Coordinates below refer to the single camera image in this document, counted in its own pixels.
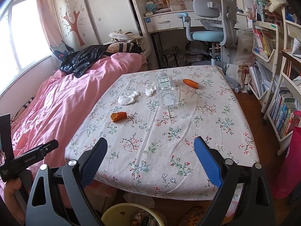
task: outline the pillow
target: pillow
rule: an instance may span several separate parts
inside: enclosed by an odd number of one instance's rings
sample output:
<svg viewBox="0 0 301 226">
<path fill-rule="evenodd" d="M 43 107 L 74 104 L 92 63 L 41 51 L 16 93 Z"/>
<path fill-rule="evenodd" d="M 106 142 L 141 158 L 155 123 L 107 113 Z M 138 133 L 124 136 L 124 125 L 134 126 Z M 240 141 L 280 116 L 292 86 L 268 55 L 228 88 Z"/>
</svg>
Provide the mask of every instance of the pillow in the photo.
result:
<svg viewBox="0 0 301 226">
<path fill-rule="evenodd" d="M 19 116 L 24 112 L 24 110 L 27 109 L 29 104 L 34 100 L 34 97 L 31 97 L 29 101 L 23 105 L 23 107 L 15 114 L 15 116 L 11 119 L 11 123 L 13 123 L 16 119 L 19 118 Z"/>
</svg>

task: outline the human hand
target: human hand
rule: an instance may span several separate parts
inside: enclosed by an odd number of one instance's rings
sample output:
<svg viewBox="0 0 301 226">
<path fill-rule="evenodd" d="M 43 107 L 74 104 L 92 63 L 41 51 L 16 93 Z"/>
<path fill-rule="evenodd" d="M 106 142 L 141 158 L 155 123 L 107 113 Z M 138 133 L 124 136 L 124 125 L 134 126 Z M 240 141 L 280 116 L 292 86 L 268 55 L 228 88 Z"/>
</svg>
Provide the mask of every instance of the human hand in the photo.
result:
<svg viewBox="0 0 301 226">
<path fill-rule="evenodd" d="M 17 202 L 14 193 L 21 188 L 20 178 L 11 179 L 4 185 L 4 203 L 20 225 L 25 224 L 25 213 Z"/>
</svg>

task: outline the white tablecloth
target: white tablecloth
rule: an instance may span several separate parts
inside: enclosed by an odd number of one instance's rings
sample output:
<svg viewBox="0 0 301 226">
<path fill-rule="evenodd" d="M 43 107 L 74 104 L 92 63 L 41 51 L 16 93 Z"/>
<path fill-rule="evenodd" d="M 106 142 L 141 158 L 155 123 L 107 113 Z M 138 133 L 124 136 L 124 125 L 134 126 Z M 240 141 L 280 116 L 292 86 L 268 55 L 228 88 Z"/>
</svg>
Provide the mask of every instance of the white tablecloth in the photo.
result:
<svg viewBox="0 0 301 226">
<path fill-rule="evenodd" d="M 144 195 L 182 200 L 212 200 L 217 188 L 210 183 L 194 152 L 197 136 L 219 150 L 224 158 L 252 166 L 258 162 L 255 143 L 232 90 L 216 66 L 165 69 L 180 92 L 177 107 L 168 112 L 158 95 L 145 94 L 161 70 L 122 75 L 100 98 L 65 150 L 67 160 L 78 159 L 100 137 L 108 152 L 95 179 Z M 193 89 L 182 82 L 199 83 Z M 128 90 L 140 91 L 136 102 L 121 106 L 117 99 Z M 128 119 L 112 122 L 113 112 Z M 237 200 L 241 186 L 237 187 Z"/>
</svg>

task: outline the wooden floor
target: wooden floor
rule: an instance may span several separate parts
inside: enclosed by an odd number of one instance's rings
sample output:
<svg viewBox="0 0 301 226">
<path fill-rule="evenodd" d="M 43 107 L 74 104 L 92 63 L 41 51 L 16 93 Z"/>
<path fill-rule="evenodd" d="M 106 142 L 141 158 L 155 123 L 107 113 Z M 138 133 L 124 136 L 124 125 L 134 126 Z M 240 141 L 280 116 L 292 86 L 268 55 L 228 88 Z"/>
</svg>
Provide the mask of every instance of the wooden floor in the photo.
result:
<svg viewBox="0 0 301 226">
<path fill-rule="evenodd" d="M 263 125 L 263 118 L 260 115 L 261 105 L 256 97 L 246 93 L 235 95 L 251 128 L 260 163 L 266 172 L 268 180 L 272 182 L 281 169 L 285 154 L 281 157 L 277 156 L 276 152 L 279 149 L 277 138 L 270 124 Z M 115 204 L 125 202 L 123 194 L 124 191 L 118 190 L 114 200 Z M 162 198 L 154 198 L 154 201 L 154 209 L 166 216 L 168 226 L 177 226 L 180 219 L 190 208 L 199 205 L 206 209 L 211 203 L 211 201 L 180 201 Z M 286 205 L 286 199 L 274 201 L 274 204 L 276 225 L 280 225 L 289 214 L 291 208 Z"/>
</svg>

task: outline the plastic water bottle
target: plastic water bottle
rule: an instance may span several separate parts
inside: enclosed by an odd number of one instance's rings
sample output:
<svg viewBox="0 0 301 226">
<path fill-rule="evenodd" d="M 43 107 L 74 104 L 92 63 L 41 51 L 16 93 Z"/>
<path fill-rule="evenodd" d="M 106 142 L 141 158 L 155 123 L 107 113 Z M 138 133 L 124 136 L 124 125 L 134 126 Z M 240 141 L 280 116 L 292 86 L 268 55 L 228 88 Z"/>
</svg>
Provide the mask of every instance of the plastic water bottle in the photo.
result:
<svg viewBox="0 0 301 226">
<path fill-rule="evenodd" d="M 179 102 L 178 91 L 170 76 L 164 71 L 157 75 L 156 91 L 159 95 L 160 104 L 169 109 L 177 106 Z"/>
</svg>

